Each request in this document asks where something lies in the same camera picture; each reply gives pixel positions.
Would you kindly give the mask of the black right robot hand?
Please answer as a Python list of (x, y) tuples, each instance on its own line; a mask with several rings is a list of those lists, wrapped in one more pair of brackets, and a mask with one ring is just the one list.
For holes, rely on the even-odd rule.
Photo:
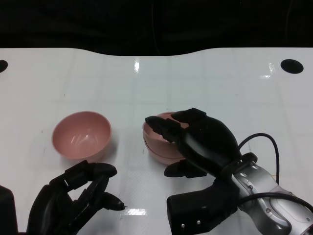
[(170, 117), (145, 118), (150, 149), (157, 155), (181, 155), (191, 165), (217, 177), (231, 162), (241, 157), (236, 138), (221, 121), (196, 108), (178, 111)]

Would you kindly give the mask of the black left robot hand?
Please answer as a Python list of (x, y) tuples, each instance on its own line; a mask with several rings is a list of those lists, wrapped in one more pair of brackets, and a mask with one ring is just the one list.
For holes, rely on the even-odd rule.
[(28, 235), (75, 235), (101, 209), (122, 211), (125, 204), (106, 192), (117, 174), (111, 164), (84, 160), (45, 185), (30, 210)]

